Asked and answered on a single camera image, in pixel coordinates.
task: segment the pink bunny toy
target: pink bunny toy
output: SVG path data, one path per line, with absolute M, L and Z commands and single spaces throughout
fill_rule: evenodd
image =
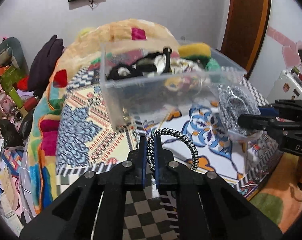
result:
M 0 84 L 0 108 L 2 112 L 8 115 L 10 108 L 14 105 L 14 101 L 10 96 L 6 95 L 5 91 L 2 89 L 2 86 Z

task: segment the transparent plastic box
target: transparent plastic box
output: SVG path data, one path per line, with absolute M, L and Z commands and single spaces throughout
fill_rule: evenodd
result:
M 219 63 L 221 70 L 107 80 L 106 76 L 112 67 L 118 63 L 131 64 L 141 58 L 138 55 L 163 51 L 166 46 L 171 47 L 173 52 L 178 52 L 178 47 L 170 44 L 172 43 L 160 40 L 126 40 L 102 45 L 100 87 L 114 130 L 130 124 L 132 117 L 136 115 L 161 122 L 168 113 L 177 108 L 185 114 L 192 103 L 201 103 L 205 99 L 216 100 L 210 91 L 213 83 L 239 84 L 247 73 L 237 63 L 211 48 L 211 57 Z

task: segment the metal screw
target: metal screw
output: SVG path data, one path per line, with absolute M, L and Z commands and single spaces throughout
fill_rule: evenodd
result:
M 218 176 L 214 171 L 208 171 L 206 174 L 209 179 L 215 179 Z
M 179 163 L 176 162 L 176 161 L 170 161 L 170 162 L 169 162 L 169 166 L 170 166 L 171 168 L 176 168 L 177 166 L 179 166 Z
M 124 161 L 124 162 L 122 162 L 122 165 L 123 165 L 123 167 L 128 168 L 128 167 L 132 166 L 132 162 L 131 161 Z
M 87 171 L 84 173 L 84 177 L 87 179 L 93 178 L 95 172 L 94 171 Z

